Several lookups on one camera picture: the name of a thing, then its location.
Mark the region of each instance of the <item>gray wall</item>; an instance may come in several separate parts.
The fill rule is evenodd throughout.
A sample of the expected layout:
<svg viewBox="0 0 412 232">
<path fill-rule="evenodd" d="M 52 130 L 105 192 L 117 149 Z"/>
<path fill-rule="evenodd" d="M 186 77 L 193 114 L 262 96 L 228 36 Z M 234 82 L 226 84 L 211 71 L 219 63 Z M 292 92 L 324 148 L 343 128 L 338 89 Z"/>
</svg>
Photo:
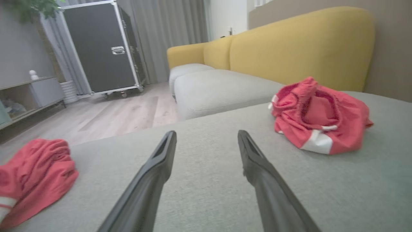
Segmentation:
<svg viewBox="0 0 412 232">
<path fill-rule="evenodd" d="M 53 66 L 34 24 L 21 24 L 0 1 L 0 88 L 39 77 L 54 76 Z"/>
<path fill-rule="evenodd" d="M 274 0 L 249 13 L 249 28 L 329 7 L 375 17 L 376 42 L 364 92 L 412 102 L 412 0 Z"/>
</svg>

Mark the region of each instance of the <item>metal latch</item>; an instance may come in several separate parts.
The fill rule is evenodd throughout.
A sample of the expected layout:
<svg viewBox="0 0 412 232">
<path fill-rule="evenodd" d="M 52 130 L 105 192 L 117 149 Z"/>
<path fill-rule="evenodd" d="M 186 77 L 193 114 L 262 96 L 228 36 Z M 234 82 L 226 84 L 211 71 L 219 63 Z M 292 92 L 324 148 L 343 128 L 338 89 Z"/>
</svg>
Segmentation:
<svg viewBox="0 0 412 232">
<path fill-rule="evenodd" d="M 123 46 L 112 47 L 113 55 L 122 55 L 125 54 L 125 50 Z"/>
</svg>

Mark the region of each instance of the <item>yellow sofa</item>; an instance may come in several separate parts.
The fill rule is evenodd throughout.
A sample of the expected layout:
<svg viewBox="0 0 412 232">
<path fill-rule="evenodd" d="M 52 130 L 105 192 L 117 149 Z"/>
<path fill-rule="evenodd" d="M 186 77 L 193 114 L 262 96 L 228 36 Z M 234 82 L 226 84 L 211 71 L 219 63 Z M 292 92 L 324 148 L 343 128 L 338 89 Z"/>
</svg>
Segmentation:
<svg viewBox="0 0 412 232">
<path fill-rule="evenodd" d="M 209 69 L 221 69 L 285 85 L 313 76 L 326 87 L 361 92 L 374 42 L 375 27 L 368 11 L 355 7 L 323 9 L 208 43 L 169 48 L 171 90 L 176 91 L 174 82 L 181 77 L 187 81 L 188 76 L 198 76 L 200 71 L 215 75 L 216 71 Z M 203 67 L 196 75 L 188 73 L 192 70 L 175 71 L 193 63 Z M 180 92 L 185 95 L 181 101 L 190 97 Z"/>
</svg>

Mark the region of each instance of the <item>green leaves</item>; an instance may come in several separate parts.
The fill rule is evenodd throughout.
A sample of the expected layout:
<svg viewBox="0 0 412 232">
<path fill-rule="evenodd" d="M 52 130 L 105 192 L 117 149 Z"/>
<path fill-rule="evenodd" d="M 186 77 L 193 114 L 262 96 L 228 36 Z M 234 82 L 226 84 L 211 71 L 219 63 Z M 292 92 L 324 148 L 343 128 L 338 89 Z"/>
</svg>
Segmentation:
<svg viewBox="0 0 412 232">
<path fill-rule="evenodd" d="M 6 0 L 10 8 L 19 14 L 21 22 L 33 22 L 34 17 L 41 13 L 45 18 L 56 17 L 59 5 L 55 0 Z"/>
</svg>

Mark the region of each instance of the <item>gray curtain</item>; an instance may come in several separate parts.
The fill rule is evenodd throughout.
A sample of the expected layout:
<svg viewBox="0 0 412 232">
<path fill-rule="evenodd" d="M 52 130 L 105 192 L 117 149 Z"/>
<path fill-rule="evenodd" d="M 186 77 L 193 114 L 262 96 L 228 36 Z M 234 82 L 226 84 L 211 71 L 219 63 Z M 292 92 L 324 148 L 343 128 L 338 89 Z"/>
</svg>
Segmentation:
<svg viewBox="0 0 412 232">
<path fill-rule="evenodd" d="M 149 83 L 169 80 L 169 47 L 208 41 L 203 0 L 132 0 Z"/>
<path fill-rule="evenodd" d="M 60 6 L 76 5 L 98 0 L 57 1 Z M 207 26 L 203 0 L 118 0 L 129 14 L 144 56 L 146 83 L 169 79 L 166 51 L 169 47 L 207 42 Z M 79 94 L 88 94 L 81 78 L 80 67 L 69 46 L 68 36 L 59 17 L 42 19 L 46 34 L 55 50 L 57 60 L 67 81 L 73 80 Z"/>
<path fill-rule="evenodd" d="M 93 2 L 90 0 L 66 0 L 65 2 L 57 1 L 60 6 L 69 6 L 82 3 Z M 86 83 L 81 77 L 81 71 L 78 64 L 75 62 L 75 54 L 69 46 L 68 35 L 62 29 L 62 21 L 59 17 L 42 18 L 44 30 L 53 46 L 57 61 L 59 62 L 61 71 L 66 81 L 73 81 L 77 88 L 78 94 L 89 94 Z"/>
</svg>

